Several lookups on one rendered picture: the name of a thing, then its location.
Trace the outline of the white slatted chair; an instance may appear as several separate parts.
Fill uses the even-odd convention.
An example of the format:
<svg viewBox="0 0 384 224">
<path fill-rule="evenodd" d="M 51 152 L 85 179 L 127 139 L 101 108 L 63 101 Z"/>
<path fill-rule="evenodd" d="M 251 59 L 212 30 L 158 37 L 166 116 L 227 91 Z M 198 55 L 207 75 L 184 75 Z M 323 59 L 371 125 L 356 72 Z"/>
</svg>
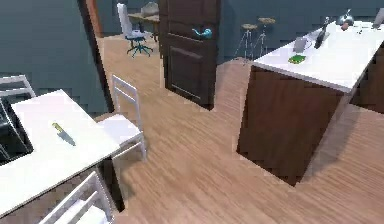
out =
<svg viewBox="0 0 384 224">
<path fill-rule="evenodd" d="M 0 78 L 0 97 L 27 94 L 36 96 L 25 75 L 15 75 Z"/>
<path fill-rule="evenodd" d="M 38 224 L 114 224 L 107 192 L 98 173 L 91 172 Z"/>
<path fill-rule="evenodd" d="M 142 159 L 147 159 L 142 119 L 140 115 L 139 96 L 137 88 L 112 74 L 112 94 L 117 104 L 117 113 L 98 122 L 98 125 L 119 144 L 119 149 L 112 154 L 117 159 L 132 149 L 139 148 Z M 130 121 L 121 113 L 119 97 L 133 104 L 136 113 L 136 120 Z"/>
</svg>

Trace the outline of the dark bottle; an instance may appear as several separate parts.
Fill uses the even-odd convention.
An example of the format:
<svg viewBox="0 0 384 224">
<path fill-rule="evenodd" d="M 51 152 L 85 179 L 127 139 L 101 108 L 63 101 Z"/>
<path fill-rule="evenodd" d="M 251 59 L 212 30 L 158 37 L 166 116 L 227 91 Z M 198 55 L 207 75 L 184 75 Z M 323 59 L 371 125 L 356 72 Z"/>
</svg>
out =
<svg viewBox="0 0 384 224">
<path fill-rule="evenodd" d="M 324 40 L 324 37 L 325 37 L 325 34 L 326 34 L 326 28 L 327 28 L 327 26 L 329 24 L 329 20 L 330 20 L 330 18 L 328 16 L 326 16 L 325 20 L 324 20 L 324 23 L 322 25 L 321 31 L 319 32 L 319 34 L 318 34 L 318 36 L 316 38 L 316 42 L 315 42 L 315 45 L 314 45 L 315 49 L 318 49 L 321 46 L 321 44 L 322 44 L 322 42 Z"/>
</svg>

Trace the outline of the grey lump on desk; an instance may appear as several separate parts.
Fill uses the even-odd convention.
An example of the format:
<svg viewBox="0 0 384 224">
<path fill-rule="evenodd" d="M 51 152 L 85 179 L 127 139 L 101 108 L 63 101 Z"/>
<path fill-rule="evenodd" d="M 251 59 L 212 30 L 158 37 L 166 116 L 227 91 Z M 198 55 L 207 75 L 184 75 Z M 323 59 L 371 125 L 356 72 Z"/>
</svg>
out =
<svg viewBox="0 0 384 224">
<path fill-rule="evenodd" d="M 141 8 L 141 15 L 143 17 L 153 16 L 159 14 L 159 6 L 156 2 L 148 2 Z"/>
</svg>

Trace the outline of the round wooden stool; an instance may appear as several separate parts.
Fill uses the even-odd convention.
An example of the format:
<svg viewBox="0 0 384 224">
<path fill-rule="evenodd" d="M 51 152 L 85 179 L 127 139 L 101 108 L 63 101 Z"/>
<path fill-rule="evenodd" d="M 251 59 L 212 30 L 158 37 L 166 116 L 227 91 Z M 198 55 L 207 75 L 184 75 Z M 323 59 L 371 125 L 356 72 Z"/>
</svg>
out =
<svg viewBox="0 0 384 224">
<path fill-rule="evenodd" d="M 260 17 L 258 19 L 259 23 L 262 25 L 262 32 L 259 35 L 256 44 L 259 46 L 259 56 L 262 56 L 267 52 L 267 46 L 265 45 L 265 40 L 267 36 L 267 27 L 273 25 L 276 20 L 271 17 Z"/>
<path fill-rule="evenodd" d="M 244 48 L 244 59 L 253 59 L 253 39 L 252 33 L 256 31 L 258 26 L 256 24 L 245 23 L 241 25 L 241 29 L 243 30 L 243 35 L 239 44 L 234 52 L 234 57 L 239 55 L 239 51 L 241 48 Z"/>
</svg>

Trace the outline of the brown white-topped kitchen island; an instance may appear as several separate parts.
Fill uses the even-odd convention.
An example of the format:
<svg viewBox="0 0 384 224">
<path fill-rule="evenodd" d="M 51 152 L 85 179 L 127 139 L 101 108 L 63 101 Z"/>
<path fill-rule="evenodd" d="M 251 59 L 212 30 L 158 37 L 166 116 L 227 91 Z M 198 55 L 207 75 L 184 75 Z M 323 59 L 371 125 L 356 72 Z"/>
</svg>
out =
<svg viewBox="0 0 384 224">
<path fill-rule="evenodd" d="M 357 21 L 306 35 L 304 60 L 289 43 L 253 62 L 237 152 L 287 184 L 303 178 L 345 107 L 384 114 L 384 24 Z"/>
</svg>

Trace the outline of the wooden desk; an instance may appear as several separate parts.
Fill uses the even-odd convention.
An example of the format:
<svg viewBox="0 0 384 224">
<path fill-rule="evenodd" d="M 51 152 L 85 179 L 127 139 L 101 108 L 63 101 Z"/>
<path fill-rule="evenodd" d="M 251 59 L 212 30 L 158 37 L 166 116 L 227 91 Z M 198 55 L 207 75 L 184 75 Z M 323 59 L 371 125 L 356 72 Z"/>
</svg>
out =
<svg viewBox="0 0 384 224">
<path fill-rule="evenodd" d="M 144 17 L 141 13 L 132 13 L 129 14 L 128 17 L 130 19 L 136 19 L 140 22 L 148 22 L 152 24 L 153 27 L 153 32 L 151 37 L 154 39 L 155 42 L 158 41 L 159 37 L 159 25 L 160 25 L 160 20 L 158 15 L 151 15 L 151 16 L 146 16 Z"/>
</svg>

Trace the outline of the white dining table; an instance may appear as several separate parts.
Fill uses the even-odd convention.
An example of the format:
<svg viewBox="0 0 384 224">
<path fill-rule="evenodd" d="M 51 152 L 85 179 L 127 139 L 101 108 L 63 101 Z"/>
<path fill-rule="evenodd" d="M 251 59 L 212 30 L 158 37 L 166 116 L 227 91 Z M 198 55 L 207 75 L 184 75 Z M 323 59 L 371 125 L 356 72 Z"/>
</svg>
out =
<svg viewBox="0 0 384 224">
<path fill-rule="evenodd" d="M 117 210 L 125 209 L 112 163 L 119 144 L 63 90 L 12 108 L 33 152 L 0 166 L 0 218 L 93 166 L 99 168 Z M 75 146 L 57 135 L 54 122 L 74 139 Z"/>
</svg>

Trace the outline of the green sponge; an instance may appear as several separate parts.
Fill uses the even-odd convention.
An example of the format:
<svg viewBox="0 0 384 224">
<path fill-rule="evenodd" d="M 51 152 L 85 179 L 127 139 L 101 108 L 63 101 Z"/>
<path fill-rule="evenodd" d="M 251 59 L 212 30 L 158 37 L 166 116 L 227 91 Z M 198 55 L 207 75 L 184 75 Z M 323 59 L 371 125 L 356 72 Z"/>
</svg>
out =
<svg viewBox="0 0 384 224">
<path fill-rule="evenodd" d="M 289 63 L 292 63 L 292 64 L 300 64 L 300 63 L 303 62 L 305 59 L 306 59 L 305 56 L 296 54 L 296 55 L 290 57 L 290 58 L 288 59 L 288 62 L 289 62 Z"/>
</svg>

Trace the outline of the dark brown room door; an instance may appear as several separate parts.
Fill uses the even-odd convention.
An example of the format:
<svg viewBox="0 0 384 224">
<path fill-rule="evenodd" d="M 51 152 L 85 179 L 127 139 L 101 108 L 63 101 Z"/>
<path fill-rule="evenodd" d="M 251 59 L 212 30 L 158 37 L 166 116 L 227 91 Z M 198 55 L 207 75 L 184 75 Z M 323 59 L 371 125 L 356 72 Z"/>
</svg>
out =
<svg viewBox="0 0 384 224">
<path fill-rule="evenodd" d="M 199 106 L 214 107 L 221 0 L 158 0 L 165 87 Z M 212 30 L 212 37 L 193 29 Z"/>
</svg>

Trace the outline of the white swivel office chair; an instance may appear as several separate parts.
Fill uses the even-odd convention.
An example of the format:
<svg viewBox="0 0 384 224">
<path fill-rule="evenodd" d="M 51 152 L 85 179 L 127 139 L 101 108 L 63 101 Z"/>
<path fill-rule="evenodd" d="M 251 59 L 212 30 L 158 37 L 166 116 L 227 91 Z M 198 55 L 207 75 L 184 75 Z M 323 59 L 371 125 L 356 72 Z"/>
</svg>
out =
<svg viewBox="0 0 384 224">
<path fill-rule="evenodd" d="M 127 53 L 133 51 L 132 57 L 135 57 L 137 52 L 145 52 L 150 56 L 152 48 L 147 47 L 142 44 L 146 41 L 145 34 L 140 30 L 134 30 L 132 23 L 128 17 L 127 7 L 123 3 L 117 4 L 117 11 L 120 20 L 121 30 L 124 38 L 128 40 L 131 44 L 131 48 L 127 50 Z"/>
</svg>

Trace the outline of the silver kettle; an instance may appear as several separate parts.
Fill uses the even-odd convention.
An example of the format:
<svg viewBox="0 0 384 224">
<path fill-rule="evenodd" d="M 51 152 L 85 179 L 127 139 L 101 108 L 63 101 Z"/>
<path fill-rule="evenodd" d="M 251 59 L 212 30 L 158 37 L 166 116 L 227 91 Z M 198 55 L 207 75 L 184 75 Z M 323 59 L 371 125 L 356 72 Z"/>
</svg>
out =
<svg viewBox="0 0 384 224">
<path fill-rule="evenodd" d="M 348 9 L 344 15 L 339 16 L 336 20 L 337 25 L 343 25 L 345 23 L 347 23 L 349 26 L 352 26 L 354 24 L 354 18 L 350 14 L 350 9 Z"/>
</svg>

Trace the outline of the yellow handled knife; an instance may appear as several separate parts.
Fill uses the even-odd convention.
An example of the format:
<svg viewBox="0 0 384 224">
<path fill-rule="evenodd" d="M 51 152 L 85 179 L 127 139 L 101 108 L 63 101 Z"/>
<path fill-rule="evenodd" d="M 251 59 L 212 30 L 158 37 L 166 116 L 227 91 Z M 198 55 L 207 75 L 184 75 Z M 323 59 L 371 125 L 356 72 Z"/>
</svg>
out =
<svg viewBox="0 0 384 224">
<path fill-rule="evenodd" d="M 72 146 L 75 146 L 76 143 L 74 139 L 56 122 L 52 124 L 52 126 L 56 129 L 57 135 L 67 143 L 69 143 Z"/>
</svg>

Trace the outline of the grey upright appliance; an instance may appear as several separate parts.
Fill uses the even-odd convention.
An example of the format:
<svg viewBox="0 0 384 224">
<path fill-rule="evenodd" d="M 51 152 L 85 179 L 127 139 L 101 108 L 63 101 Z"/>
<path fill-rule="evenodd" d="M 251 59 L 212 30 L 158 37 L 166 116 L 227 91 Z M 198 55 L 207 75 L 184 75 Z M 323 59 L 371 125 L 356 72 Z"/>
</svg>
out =
<svg viewBox="0 0 384 224">
<path fill-rule="evenodd" d="M 379 28 L 383 21 L 384 21 L 384 8 L 380 8 L 372 24 L 372 27 L 374 29 Z"/>
</svg>

